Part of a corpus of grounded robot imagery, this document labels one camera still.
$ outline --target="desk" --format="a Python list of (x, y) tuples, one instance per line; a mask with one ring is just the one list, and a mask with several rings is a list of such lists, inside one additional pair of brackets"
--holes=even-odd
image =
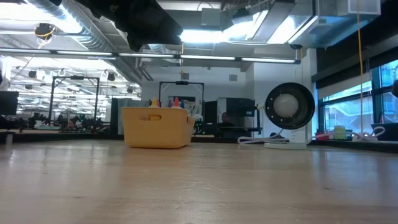
[(123, 141), (0, 152), (0, 223), (398, 223), (398, 156)]

